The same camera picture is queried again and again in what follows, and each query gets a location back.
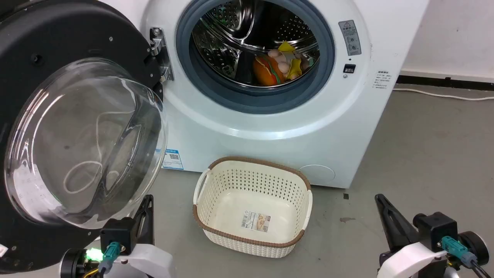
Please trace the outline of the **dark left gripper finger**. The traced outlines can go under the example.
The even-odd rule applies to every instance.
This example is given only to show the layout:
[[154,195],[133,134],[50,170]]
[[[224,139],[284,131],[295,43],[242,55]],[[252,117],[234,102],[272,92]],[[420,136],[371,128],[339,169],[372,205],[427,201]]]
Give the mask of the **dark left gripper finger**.
[[139,205],[130,231],[131,248],[136,244],[155,244],[154,196],[147,194]]

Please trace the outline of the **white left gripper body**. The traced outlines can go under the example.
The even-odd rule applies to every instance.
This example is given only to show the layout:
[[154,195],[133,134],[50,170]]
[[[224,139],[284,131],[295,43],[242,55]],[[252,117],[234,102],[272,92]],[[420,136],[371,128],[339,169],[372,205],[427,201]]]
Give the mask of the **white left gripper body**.
[[151,244],[137,244],[128,256],[119,256],[112,278],[176,278],[173,256]]

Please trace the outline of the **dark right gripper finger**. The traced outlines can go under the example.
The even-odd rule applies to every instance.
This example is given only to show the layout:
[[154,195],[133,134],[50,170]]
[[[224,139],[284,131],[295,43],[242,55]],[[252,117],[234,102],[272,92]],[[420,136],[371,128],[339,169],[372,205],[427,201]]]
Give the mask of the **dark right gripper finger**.
[[383,194],[376,194],[375,201],[390,252],[397,252],[419,241],[415,227]]

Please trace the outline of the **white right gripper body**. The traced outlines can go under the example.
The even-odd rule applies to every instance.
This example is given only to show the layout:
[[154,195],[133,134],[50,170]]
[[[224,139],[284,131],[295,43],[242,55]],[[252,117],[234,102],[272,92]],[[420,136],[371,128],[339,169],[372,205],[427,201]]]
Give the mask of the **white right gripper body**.
[[438,242],[438,252],[432,251],[420,242],[407,245],[396,252],[380,255],[378,278],[449,278],[450,267],[446,261],[447,252]]

